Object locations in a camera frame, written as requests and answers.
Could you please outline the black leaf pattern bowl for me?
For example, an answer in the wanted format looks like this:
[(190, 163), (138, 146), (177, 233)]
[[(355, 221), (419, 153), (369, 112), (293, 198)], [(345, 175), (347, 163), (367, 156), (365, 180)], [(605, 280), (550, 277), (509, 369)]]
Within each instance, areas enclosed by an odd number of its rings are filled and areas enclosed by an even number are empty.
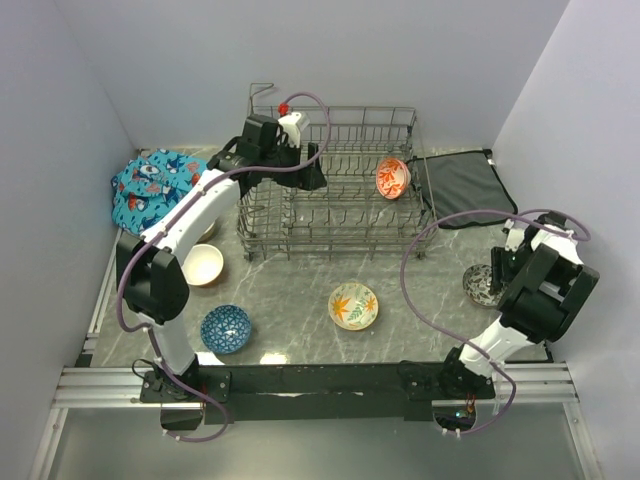
[(463, 274), (462, 288), (474, 304), (486, 308), (495, 308), (504, 292), (503, 289), (492, 289), (492, 268), (487, 264), (475, 264), (467, 268)]

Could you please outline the grey wire dish rack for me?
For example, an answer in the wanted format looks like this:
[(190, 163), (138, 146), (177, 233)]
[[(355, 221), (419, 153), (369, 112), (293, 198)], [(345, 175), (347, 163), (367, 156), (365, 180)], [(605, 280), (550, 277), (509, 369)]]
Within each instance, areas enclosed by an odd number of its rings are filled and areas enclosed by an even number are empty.
[[(417, 158), (417, 112), (404, 106), (330, 106), (296, 99), (308, 115), (303, 143), (327, 141), (321, 168), (327, 184), (307, 192), (266, 180), (239, 203), (237, 233), (247, 260), (272, 254), (400, 253), (436, 218), (426, 163)], [(387, 158), (409, 168), (407, 190), (384, 198), (375, 174)]]

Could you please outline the red floral bowl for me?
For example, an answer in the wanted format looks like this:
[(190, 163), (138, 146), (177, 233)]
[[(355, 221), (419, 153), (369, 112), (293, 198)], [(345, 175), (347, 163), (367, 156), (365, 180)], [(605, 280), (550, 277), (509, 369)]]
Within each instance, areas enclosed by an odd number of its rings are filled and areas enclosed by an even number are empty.
[(395, 157), (383, 159), (376, 170), (376, 188), (386, 199), (396, 200), (407, 190), (411, 173), (405, 162)]

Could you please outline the orange flower pattern bowl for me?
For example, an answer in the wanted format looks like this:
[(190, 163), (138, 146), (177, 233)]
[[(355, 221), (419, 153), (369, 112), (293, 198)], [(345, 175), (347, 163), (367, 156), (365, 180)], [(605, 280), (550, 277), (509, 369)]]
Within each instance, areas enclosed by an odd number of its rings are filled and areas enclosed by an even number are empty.
[(349, 282), (338, 286), (331, 293), (328, 312), (338, 327), (347, 331), (361, 331), (370, 327), (377, 319), (379, 303), (368, 286)]

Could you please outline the blue triangle pattern bowl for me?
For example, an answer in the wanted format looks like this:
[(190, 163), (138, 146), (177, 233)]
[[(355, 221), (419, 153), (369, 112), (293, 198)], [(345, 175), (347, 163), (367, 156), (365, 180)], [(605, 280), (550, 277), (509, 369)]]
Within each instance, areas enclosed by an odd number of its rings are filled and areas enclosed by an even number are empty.
[(227, 304), (216, 307), (204, 317), (200, 337), (211, 352), (226, 355), (243, 348), (251, 331), (252, 323), (247, 312)]

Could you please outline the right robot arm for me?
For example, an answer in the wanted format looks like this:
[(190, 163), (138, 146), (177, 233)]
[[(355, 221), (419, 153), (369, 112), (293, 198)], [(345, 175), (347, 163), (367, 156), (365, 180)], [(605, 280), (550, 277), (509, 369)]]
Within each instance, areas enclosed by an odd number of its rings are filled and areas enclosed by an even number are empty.
[(499, 316), (471, 340), (483, 353), (468, 345), (450, 350), (438, 374), (439, 389), (449, 398), (477, 393), (492, 376), (493, 363), (525, 347), (559, 340), (600, 279), (580, 259), (569, 217), (536, 213), (542, 228), (506, 221), (505, 244), (491, 249), (485, 272), (464, 276), (467, 292), (496, 308)]

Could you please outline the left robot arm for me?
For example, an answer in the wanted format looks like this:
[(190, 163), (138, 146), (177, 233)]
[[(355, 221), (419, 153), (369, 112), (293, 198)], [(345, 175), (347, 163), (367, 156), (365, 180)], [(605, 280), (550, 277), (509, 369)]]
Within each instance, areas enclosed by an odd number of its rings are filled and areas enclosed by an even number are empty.
[(119, 322), (150, 338), (155, 364), (166, 375), (164, 389), (176, 401), (193, 399), (200, 388), (199, 362), (182, 318), (190, 289), (182, 265), (204, 231), (264, 179), (307, 191), (323, 188), (319, 165), (323, 145), (303, 148), (307, 114), (272, 118), (251, 115), (241, 135), (214, 154), (195, 186), (165, 217), (141, 235), (123, 235), (116, 248), (117, 310), (138, 324)]

